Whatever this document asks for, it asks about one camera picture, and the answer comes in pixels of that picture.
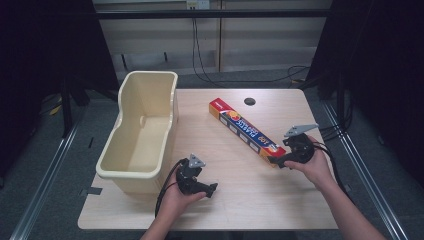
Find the gray floor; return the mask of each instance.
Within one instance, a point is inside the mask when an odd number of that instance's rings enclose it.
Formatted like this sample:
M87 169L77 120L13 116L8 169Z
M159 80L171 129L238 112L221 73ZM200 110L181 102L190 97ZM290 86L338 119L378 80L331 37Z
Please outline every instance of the gray floor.
M284 70L210 73L213 81L228 88L287 88L290 79L283 78ZM302 72L294 78L304 78ZM181 75L178 88L217 87L200 80L196 75ZM103 149L118 112L117 104L95 92L91 103L85 107L73 107L74 116L82 118L73 142L64 157L57 176L49 189L36 221L29 226L28 239L138 239L142 231L86 231L77 226L79 213L85 201L81 192L90 187L95 174L95 164ZM305 91L314 117L320 126L330 126L330 121L318 99L316 89ZM62 115L44 114L37 131L25 151L9 172L4 189L0 190L0 239L9 239L21 220L25 209L60 144L63 131ZM352 125L348 131L363 157L382 194L393 208L395 215L409 239L422 239L424 235L424 191L403 170L396 155L378 141L378 132L354 109ZM351 160L338 139L326 142L336 157L343 184L350 188L349 195L364 215L387 238L391 238L385 222L359 178ZM232 239L228 232L177 232L183 239ZM290 232L244 232L244 239L293 239ZM337 230L299 231L295 238L341 239Z

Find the person's hand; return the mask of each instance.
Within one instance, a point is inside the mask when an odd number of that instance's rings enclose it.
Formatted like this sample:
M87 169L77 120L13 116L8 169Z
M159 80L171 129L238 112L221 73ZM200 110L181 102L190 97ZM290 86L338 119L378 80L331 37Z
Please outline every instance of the person's hand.
M175 172L177 169L178 168L176 168L172 173L168 186L176 182ZM165 215L165 217L171 218L175 221L179 216L181 216L181 214L184 213L188 205L204 197L206 197L205 192L184 195L180 191L178 184L175 183L170 186L168 190L166 190L166 193L162 199L161 207L159 209L158 217Z
M311 136L308 137L312 143L315 144L317 142L315 138ZM334 181L324 152L319 149L315 149L314 156L312 156L311 160L305 164L294 161L286 161L284 162L284 165L301 171L318 190L322 189L322 187L330 181Z

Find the electrical cable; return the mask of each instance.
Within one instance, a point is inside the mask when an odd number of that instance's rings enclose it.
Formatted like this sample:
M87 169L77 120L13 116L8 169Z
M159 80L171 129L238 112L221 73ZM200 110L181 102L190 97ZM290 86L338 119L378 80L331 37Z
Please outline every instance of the electrical cable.
M174 184L176 184L177 182L174 182L174 183L172 183L172 184L170 184L169 186L168 186L168 182L169 182L169 179L171 178L171 176L172 176L172 174L174 173L174 171L175 171L175 169L178 167L178 165L180 165L181 163L183 163L183 161L184 161L184 159L181 159L181 160L179 160L173 167L172 167L172 169L171 169L171 171L169 172L169 174L168 174L168 176L166 177L166 180L165 180L165 182L163 183L163 186L162 186L162 188L161 188L161 190L160 190L160 193L159 193L159 196L158 196L158 199L157 199L157 201L156 201L156 207L155 207L155 217L157 217L157 215L158 215L158 213L159 213L159 209L160 209L160 205L162 204L162 199L163 199L163 196L165 195L165 193L166 193L166 190L168 190L168 188L169 187L171 187L172 185L174 185Z
M211 83L211 84L213 84L213 85L215 85L215 86L217 86L217 87L220 87L220 88L225 88L224 86L221 86L221 85L219 85L219 84L215 83L214 81L212 81L212 79L210 79L210 78L209 78L209 76L206 74L206 72L205 72L205 68L203 67L202 57L201 57L201 55L200 55L199 38L198 38L198 35L197 35L197 21L196 21L196 19L195 19L195 18L193 18L193 19L192 19L192 23L193 23L193 54L192 54L192 63L193 63L193 70L194 70L194 73L196 74L196 76L197 76L200 80L202 80L202 81L204 81L204 82ZM206 77L207 79L202 78L202 77L201 77L201 76L197 73L197 71L196 71L196 67L195 67L195 64L194 64L194 52L195 52L195 49L196 49L196 45L197 45L197 53L198 53L198 56L199 56L200 66L201 66L201 68L202 68L203 74L205 75L205 77Z
M344 124L339 123L334 126L319 129L323 136L324 141L328 142L330 140L336 139L349 129L353 119L353 100L352 98L350 98L349 100L350 100L350 103L347 109L346 116L344 117L344 120L345 120Z
M290 70L293 69L293 68L302 68L302 71L303 71L305 69L309 69L310 67L308 67L308 66L291 66L291 67L289 67L287 69L287 76L289 76L289 78L290 78L290 83L289 83L289 86L287 86L287 88L291 88L293 81L295 81L293 78L291 78L292 75L290 74Z
M303 72L304 70L306 70L306 69L309 69L310 67L308 67L308 66L292 66L292 67L290 67L288 70L287 70L287 72L288 72L288 74L287 74L287 76L285 76L285 77L281 77L281 78L277 78L277 79L273 79L273 80L253 80L253 81L228 81L228 80L221 80L221 81L213 81L209 76L208 76L208 74L206 73L206 71L205 71L205 69L204 69L204 66L203 66L203 61L202 61L202 57L201 57L201 54L200 54L200 45L199 45L199 38L198 38L198 28L197 28L197 21L196 21L196 19L195 18L193 18L192 19L192 25L193 25L193 51L192 51L192 64L193 64L193 70L194 70L194 73L196 74L196 76L200 79L200 80L202 80L202 81L204 81L204 82L207 82L207 83L211 83L211 84L213 84L213 85L215 85L215 86L217 86L217 87L220 87L220 88L226 88L225 86L222 86L222 85L219 85L218 83L230 83L230 82L237 82L237 83L241 83L241 82L244 82L244 83L255 83L255 82L259 82L259 83L272 83L272 82L278 82L278 81L281 81L281 80L285 80L285 79L287 79L287 78L290 78L291 79L291 77L292 76L294 76L294 75L296 75L296 74L298 74L298 73L300 73L300 72ZM205 77L206 77L206 79L205 78L203 78L202 76L200 76L199 75L199 73L196 71L196 67L195 67L195 61L194 61L194 56L195 56L195 51L196 51L196 46L197 46L197 54L198 54L198 56L199 56L199 61L200 61L200 66L201 66L201 68L202 68L202 72L203 72L203 75L205 75ZM290 74L290 70L291 69L293 69L293 68L300 68L300 67L302 67L302 69L301 70L299 70L299 71L296 71L296 72L294 72L293 74Z

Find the beige plastic bin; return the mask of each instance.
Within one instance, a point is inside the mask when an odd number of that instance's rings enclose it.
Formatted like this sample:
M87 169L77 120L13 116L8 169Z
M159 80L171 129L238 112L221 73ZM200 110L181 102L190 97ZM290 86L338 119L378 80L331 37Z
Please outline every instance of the beige plastic bin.
M97 174L122 191L158 193L171 162L178 118L173 72L131 72L118 95L119 116Z

